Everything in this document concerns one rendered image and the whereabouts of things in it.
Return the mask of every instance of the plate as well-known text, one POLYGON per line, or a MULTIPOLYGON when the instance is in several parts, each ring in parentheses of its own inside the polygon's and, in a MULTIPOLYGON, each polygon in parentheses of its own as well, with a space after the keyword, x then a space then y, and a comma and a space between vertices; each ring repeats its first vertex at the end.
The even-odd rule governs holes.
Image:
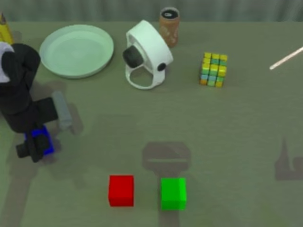
POLYGON ((72 25, 51 33, 41 44, 41 63, 67 79, 80 79, 101 71, 114 53, 114 42, 104 30, 72 25))

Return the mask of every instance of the brown can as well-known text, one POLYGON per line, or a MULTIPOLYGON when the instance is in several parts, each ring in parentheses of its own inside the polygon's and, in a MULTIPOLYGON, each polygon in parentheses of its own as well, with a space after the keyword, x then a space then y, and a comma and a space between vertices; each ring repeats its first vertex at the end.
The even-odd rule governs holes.
POLYGON ((178 43, 178 31, 180 23, 179 11, 174 7, 166 7, 161 10, 159 21, 160 35, 168 47, 174 47, 178 43))

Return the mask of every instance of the multicolored cube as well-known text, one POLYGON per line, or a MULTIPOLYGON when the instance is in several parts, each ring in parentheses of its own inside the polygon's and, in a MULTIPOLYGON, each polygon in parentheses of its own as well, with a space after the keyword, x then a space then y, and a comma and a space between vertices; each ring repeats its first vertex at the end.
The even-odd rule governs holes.
POLYGON ((205 52, 201 64, 200 84, 222 87, 227 71, 227 59, 225 54, 205 52))

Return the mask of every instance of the red block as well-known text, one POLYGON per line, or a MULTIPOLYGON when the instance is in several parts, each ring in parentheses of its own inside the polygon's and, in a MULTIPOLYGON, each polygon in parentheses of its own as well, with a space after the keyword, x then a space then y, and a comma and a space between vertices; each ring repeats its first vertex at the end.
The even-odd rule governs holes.
POLYGON ((134 206, 134 176, 110 175, 108 201, 111 207, 134 206))

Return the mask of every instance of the gray table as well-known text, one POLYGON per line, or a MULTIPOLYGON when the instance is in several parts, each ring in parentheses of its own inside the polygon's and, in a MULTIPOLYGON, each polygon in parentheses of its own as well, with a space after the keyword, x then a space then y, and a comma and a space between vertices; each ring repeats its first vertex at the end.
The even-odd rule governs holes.
MULTIPOLYGON (((302 24, 182 23, 175 61, 152 91, 136 90, 124 77, 125 33, 135 24, 92 23, 116 44, 98 75, 71 81, 40 67, 33 96, 62 90, 75 119, 71 131, 48 125, 58 149, 52 157, 36 165, 18 159, 22 136, 0 118, 1 227, 302 226, 303 57, 269 71, 303 44, 302 24), (203 52, 229 55, 223 88, 198 85, 203 52), (165 158, 169 148, 190 151, 188 170, 144 160, 165 158), (158 177, 177 170, 187 178, 187 209, 163 214, 158 177), (135 175, 133 209, 108 206, 109 174, 135 175)), ((66 25, 11 23, 36 49, 66 25)))

